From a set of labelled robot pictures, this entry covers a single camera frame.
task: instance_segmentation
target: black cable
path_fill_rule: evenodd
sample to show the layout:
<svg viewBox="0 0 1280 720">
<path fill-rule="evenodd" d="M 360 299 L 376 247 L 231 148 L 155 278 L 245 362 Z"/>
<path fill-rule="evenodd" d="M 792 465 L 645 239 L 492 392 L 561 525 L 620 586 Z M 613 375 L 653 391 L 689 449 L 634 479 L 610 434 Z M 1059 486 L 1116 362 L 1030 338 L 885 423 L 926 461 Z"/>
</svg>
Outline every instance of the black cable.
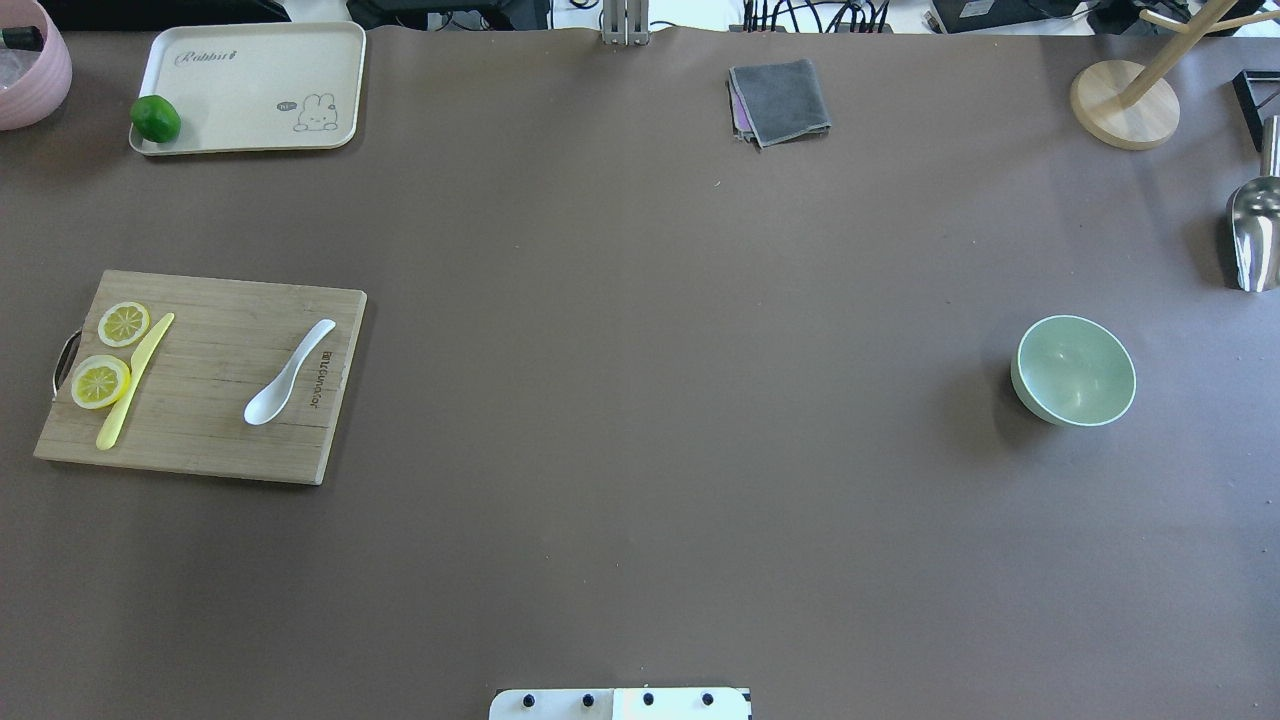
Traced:
<svg viewBox="0 0 1280 720">
<path fill-rule="evenodd" d="M 568 0 L 568 4 L 572 5 L 572 8 L 566 8 L 566 12 L 590 10 L 591 8 L 599 5 L 600 0 Z M 600 9 L 600 17 L 604 17 L 603 8 Z M 600 20 L 596 24 L 603 27 L 604 22 Z M 556 29 L 556 0 L 552 0 L 550 10 L 547 12 L 547 29 Z"/>
<path fill-rule="evenodd" d="M 795 5 L 791 4 L 791 0 L 778 0 L 777 3 L 773 4 L 773 18 L 769 20 L 769 29 L 777 32 L 777 29 L 778 29 L 778 10 L 782 9 L 782 4 L 783 3 L 787 4 L 787 10 L 791 13 L 791 27 L 796 32 L 800 32 L 800 22 L 796 20 L 796 9 L 795 9 Z"/>
<path fill-rule="evenodd" d="M 845 10 L 852 10 L 852 17 L 856 18 L 858 14 L 861 13 L 861 6 L 859 4 L 859 0 L 845 0 L 844 3 L 841 3 L 840 10 L 836 13 L 836 17 L 831 18 L 831 23 L 827 24 L 827 29 L 822 32 L 838 32 L 840 20 L 844 19 Z"/>
<path fill-rule="evenodd" d="M 867 12 L 868 12 L 867 8 L 864 6 L 864 3 L 854 3 L 852 5 L 854 12 L 850 13 L 849 15 L 849 32 L 863 32 L 863 27 L 865 27 L 867 24 Z"/>
<path fill-rule="evenodd" d="M 1042 15 L 1044 15 L 1044 19 L 1047 19 L 1047 20 L 1070 20 L 1070 19 L 1075 19 L 1075 18 L 1078 18 L 1080 15 L 1087 15 L 1087 14 L 1092 13 L 1098 5 L 1101 5 L 1102 1 L 1103 0 L 1098 0 L 1097 3 L 1094 3 L 1092 5 L 1088 5 L 1087 8 L 1084 8 L 1083 10 L 1080 10 L 1078 13 L 1071 13 L 1070 15 L 1053 15 L 1053 14 L 1050 14 L 1050 12 L 1046 10 L 1044 8 L 1041 8 L 1039 5 L 1037 5 L 1036 0 L 1023 0 L 1023 3 L 1025 3 L 1028 8 L 1030 8 L 1032 10 L 1036 10 L 1037 13 L 1039 13 Z"/>
<path fill-rule="evenodd" d="M 480 18 L 480 27 L 467 27 L 467 26 L 460 23 L 457 19 L 454 19 L 452 13 L 449 14 L 449 24 L 452 24 L 453 27 L 456 27 L 458 29 L 465 29 L 467 32 L 481 32 L 481 31 L 490 29 L 489 28 L 489 23 L 486 23 L 484 18 Z"/>
<path fill-rule="evenodd" d="M 818 15 L 818 8 L 815 8 L 810 0 L 805 0 L 804 4 L 809 5 L 809 12 L 813 13 L 813 24 L 818 29 L 822 29 L 822 18 Z"/>
<path fill-rule="evenodd" d="M 800 26 L 796 24 L 796 17 L 795 17 L 795 14 L 797 12 L 800 12 L 803 8 L 797 9 L 797 8 L 791 6 L 791 8 L 786 9 L 786 10 L 782 10 L 781 9 L 781 4 L 785 3 L 785 1 L 786 0 L 778 0 L 778 6 L 776 6 L 774 10 L 780 10 L 778 14 L 790 14 L 791 15 L 791 23 L 792 23 L 792 26 L 796 28 L 796 32 L 800 32 Z M 844 5 L 846 1 L 849 1 L 849 0 L 805 0 L 805 5 L 808 5 L 810 8 L 817 8 L 818 5 Z M 773 27 L 774 28 L 777 27 L 777 19 L 776 18 L 773 20 Z M 818 32 L 826 32 L 823 29 L 823 27 L 822 27 L 822 22 L 820 20 L 818 23 Z"/>
<path fill-rule="evenodd" d="M 764 31 L 769 19 L 769 0 L 760 0 L 760 13 L 755 13 L 755 0 L 751 0 L 751 29 Z"/>
<path fill-rule="evenodd" d="M 861 23 L 861 24 L 858 26 L 858 32 L 876 32 L 876 29 L 874 29 L 876 28 L 876 15 L 879 13 L 879 10 L 876 9 L 876 3 L 872 3 L 872 0 L 863 0 L 863 1 L 867 3 L 867 8 L 868 8 L 867 20 L 864 23 Z"/>
</svg>

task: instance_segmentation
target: kitchen utensil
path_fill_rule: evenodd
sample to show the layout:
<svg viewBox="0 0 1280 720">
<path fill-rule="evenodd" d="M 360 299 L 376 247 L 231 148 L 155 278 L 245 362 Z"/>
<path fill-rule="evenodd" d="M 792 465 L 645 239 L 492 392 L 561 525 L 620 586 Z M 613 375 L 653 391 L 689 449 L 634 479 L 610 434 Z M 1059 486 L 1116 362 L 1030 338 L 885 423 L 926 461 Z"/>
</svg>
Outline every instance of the kitchen utensil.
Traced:
<svg viewBox="0 0 1280 720">
<path fill-rule="evenodd" d="M 1052 315 L 1018 343 L 1010 374 L 1027 407 L 1055 425 L 1089 428 L 1117 420 L 1133 404 L 1137 377 L 1124 345 L 1075 315 Z"/>
<path fill-rule="evenodd" d="M 155 307 L 157 315 L 174 310 L 182 322 L 170 328 L 147 368 L 128 427 L 110 452 L 95 446 L 102 413 L 76 405 L 68 379 L 44 428 L 37 428 L 36 457 L 221 478 L 324 480 L 360 338 L 364 292 L 108 270 L 92 297 L 81 318 L 82 357 L 119 352 L 99 340 L 97 322 L 123 300 Z M 321 318 L 338 325 L 303 364 L 293 400 L 270 423 L 246 424 L 244 402 L 280 370 L 301 332 Z M 56 354 L 49 348 L 50 369 Z"/>
<path fill-rule="evenodd" d="M 63 343 L 63 351 L 58 354 L 58 365 L 54 366 L 54 400 L 58 400 L 58 388 L 63 387 L 67 377 L 72 374 L 76 352 L 79 350 L 79 338 L 83 331 L 76 331 Z"/>
<path fill-rule="evenodd" d="M 1231 193 L 1231 237 L 1240 290 L 1263 292 L 1280 286 L 1280 137 L 1275 115 L 1262 129 L 1262 177 Z"/>
<path fill-rule="evenodd" d="M 334 328 L 337 323 L 325 318 L 316 323 L 310 332 L 298 343 L 297 350 L 289 356 L 289 361 L 280 368 L 280 373 L 275 375 L 275 379 L 266 383 L 266 387 L 260 389 L 252 400 L 244 405 L 244 421 L 251 425 L 261 425 L 264 423 L 271 421 L 273 418 L 284 410 L 284 404 L 289 401 L 289 396 L 293 395 L 293 383 L 298 379 L 298 370 L 302 369 L 302 361 L 311 355 L 311 351 L 320 345 L 324 336 L 329 334 L 329 331 Z"/>
<path fill-rule="evenodd" d="M 170 324 L 173 324 L 173 313 L 165 313 L 156 324 L 151 325 L 147 334 L 142 336 L 138 347 L 129 356 L 129 387 L 124 389 L 124 396 L 111 405 L 111 411 L 106 415 L 106 421 L 102 423 L 102 429 L 97 433 L 95 446 L 99 450 L 115 447 L 115 441 L 120 437 L 120 428 L 124 427 L 124 416 L 129 414 L 129 406 L 133 405 L 133 393 L 142 383 L 142 373 L 147 370 L 151 354 L 156 351 L 160 338 L 164 337 Z"/>
</svg>

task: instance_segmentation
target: wooden stand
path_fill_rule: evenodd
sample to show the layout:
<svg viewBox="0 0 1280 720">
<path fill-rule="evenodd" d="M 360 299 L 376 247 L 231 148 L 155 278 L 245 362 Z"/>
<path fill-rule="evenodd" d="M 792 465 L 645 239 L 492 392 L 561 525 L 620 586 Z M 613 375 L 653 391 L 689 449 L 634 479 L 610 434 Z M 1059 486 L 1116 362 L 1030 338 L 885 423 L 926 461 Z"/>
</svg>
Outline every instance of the wooden stand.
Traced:
<svg viewBox="0 0 1280 720">
<path fill-rule="evenodd" d="M 1142 19 L 1178 35 L 1147 67 L 1128 60 L 1103 60 L 1084 69 L 1071 83 L 1071 110 L 1084 129 L 1123 150 L 1149 150 L 1178 129 L 1178 95 L 1165 74 L 1211 32 L 1280 18 L 1280 10 L 1219 22 L 1235 0 L 1210 0 L 1189 23 L 1151 10 Z"/>
</svg>

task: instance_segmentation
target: green lime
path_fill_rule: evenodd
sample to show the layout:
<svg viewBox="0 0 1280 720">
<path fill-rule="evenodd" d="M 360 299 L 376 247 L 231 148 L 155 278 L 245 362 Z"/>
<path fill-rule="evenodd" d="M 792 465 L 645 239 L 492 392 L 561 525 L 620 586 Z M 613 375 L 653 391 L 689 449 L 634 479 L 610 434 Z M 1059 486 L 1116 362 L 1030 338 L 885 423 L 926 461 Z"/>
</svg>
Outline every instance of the green lime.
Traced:
<svg viewBox="0 0 1280 720">
<path fill-rule="evenodd" d="M 129 119 L 138 128 L 138 135 L 151 142 L 169 142 L 182 131 L 178 110 L 159 95 L 145 95 L 134 100 L 129 108 Z"/>
</svg>

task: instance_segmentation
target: yellow plastic knife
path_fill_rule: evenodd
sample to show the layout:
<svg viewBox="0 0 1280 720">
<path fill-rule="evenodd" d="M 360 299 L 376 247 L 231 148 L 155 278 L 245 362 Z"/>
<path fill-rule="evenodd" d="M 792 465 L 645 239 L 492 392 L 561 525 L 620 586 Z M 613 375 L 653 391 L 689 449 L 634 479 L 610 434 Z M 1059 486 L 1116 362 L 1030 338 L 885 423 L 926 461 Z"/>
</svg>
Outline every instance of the yellow plastic knife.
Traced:
<svg viewBox="0 0 1280 720">
<path fill-rule="evenodd" d="M 146 337 L 138 343 L 138 348 L 129 356 L 129 387 L 115 401 L 115 405 L 111 406 L 111 413 L 108 414 L 106 421 L 102 423 L 102 429 L 97 433 L 96 445 L 99 450 L 110 450 L 115 446 L 116 438 L 120 437 L 120 428 L 124 427 L 124 416 L 129 414 L 129 405 L 133 404 L 133 392 L 138 389 L 138 383 L 142 382 L 142 373 L 146 372 L 147 363 L 151 361 L 151 354 L 156 351 L 156 346 L 160 345 L 160 338 L 164 337 L 164 332 L 169 329 L 170 323 L 173 323 L 173 313 L 166 313 L 164 318 L 160 318 L 147 331 Z"/>
</svg>

